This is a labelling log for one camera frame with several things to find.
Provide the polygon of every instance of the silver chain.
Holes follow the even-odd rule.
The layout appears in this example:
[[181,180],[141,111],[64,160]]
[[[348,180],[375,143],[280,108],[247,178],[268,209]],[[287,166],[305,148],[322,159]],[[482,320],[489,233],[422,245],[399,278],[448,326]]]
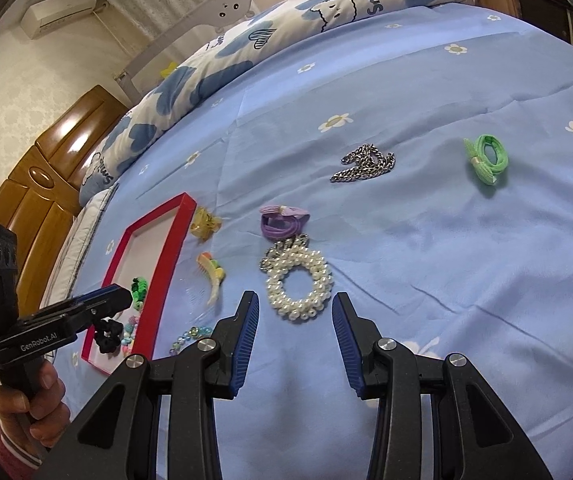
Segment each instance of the silver chain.
[[352,164],[353,168],[339,171],[331,177],[332,182],[353,182],[367,180],[389,173],[395,166],[393,153],[383,153],[374,144],[363,144],[342,158],[342,164]]

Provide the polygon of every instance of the green hair tie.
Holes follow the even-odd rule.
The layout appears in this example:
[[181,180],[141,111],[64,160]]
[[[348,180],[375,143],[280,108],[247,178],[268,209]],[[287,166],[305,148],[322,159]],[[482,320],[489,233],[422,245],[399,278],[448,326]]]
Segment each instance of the green hair tie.
[[[484,153],[485,146],[492,147],[495,152],[497,159],[495,164],[492,164],[489,157]],[[509,156],[502,143],[493,135],[481,135],[475,139],[475,142],[465,139],[465,148],[478,178],[487,186],[495,186],[498,180],[496,175],[506,170],[509,165]]]
[[131,295],[133,296],[133,300],[135,302],[144,301],[147,289],[148,284],[144,278],[134,278],[133,283],[131,284]]

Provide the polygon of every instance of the sleeve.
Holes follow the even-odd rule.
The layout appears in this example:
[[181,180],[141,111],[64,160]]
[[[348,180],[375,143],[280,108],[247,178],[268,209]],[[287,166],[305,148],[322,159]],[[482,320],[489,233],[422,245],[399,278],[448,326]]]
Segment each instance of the sleeve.
[[12,480],[31,480],[40,460],[17,446],[0,425],[0,465]]

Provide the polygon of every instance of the red tray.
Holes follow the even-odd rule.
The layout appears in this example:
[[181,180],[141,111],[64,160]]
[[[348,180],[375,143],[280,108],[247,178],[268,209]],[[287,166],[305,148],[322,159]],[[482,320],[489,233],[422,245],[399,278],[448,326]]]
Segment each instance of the red tray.
[[[118,283],[130,290],[133,278],[137,276],[143,276],[149,282],[132,353],[143,354],[149,359],[153,356],[170,281],[195,210],[196,201],[187,193],[170,199],[129,225],[111,259],[102,286]],[[137,254],[137,258],[129,258],[131,251]],[[131,311],[132,307],[125,310],[120,322],[126,323]],[[110,374],[122,362],[121,350],[117,356],[100,354],[94,335],[95,329],[89,328],[84,338],[82,358]]]

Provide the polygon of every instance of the hair accessory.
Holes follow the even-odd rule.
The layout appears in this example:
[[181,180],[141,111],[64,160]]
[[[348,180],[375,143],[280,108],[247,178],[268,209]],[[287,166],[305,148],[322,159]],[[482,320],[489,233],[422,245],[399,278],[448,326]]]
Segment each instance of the hair accessory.
[[[495,152],[495,164],[492,164],[484,153],[486,146],[490,146]],[[496,175],[506,170],[509,165],[509,156],[502,143],[493,135],[481,135],[475,142],[465,139],[465,149],[478,178],[487,186],[495,186],[498,180]]]
[[134,278],[131,284],[131,295],[133,296],[133,309],[138,313],[138,316],[130,316],[128,323],[124,325],[124,333],[122,334],[122,355],[126,357],[131,354],[133,343],[135,342],[135,330],[142,315],[144,308],[144,300],[148,290],[148,283],[144,278]]
[[[324,301],[331,297],[333,277],[320,251],[307,248],[309,237],[305,234],[276,242],[260,261],[260,270],[266,272],[266,293],[271,306],[280,316],[307,320],[324,309]],[[303,266],[313,278],[313,290],[304,300],[292,300],[284,292],[282,280],[295,266]]]
[[217,297],[220,294],[220,284],[226,276],[226,273],[224,272],[224,269],[220,267],[217,260],[213,259],[211,253],[201,253],[196,258],[196,261],[200,268],[204,270],[204,273],[208,276],[209,281],[211,282],[211,296],[209,296],[209,299],[206,302],[206,306],[211,306],[215,301],[217,301]]
[[189,230],[201,242],[205,242],[213,236],[213,233],[220,231],[220,227],[222,227],[222,219],[209,213],[206,208],[199,206],[193,216]]
[[169,355],[178,355],[186,343],[204,339],[205,337],[209,337],[212,333],[213,329],[209,326],[192,326],[170,346]]
[[120,346],[120,334],[122,333],[122,323],[114,319],[100,319],[93,324],[95,335],[93,339],[100,348],[101,354],[112,354]]
[[374,144],[363,144],[356,148],[341,160],[342,164],[352,164],[353,168],[342,170],[331,177],[332,182],[353,182],[355,180],[367,180],[376,176],[389,173],[395,166],[393,153],[383,155]]
[[300,234],[310,216],[308,211],[288,205],[265,205],[260,213],[262,234],[273,242]]

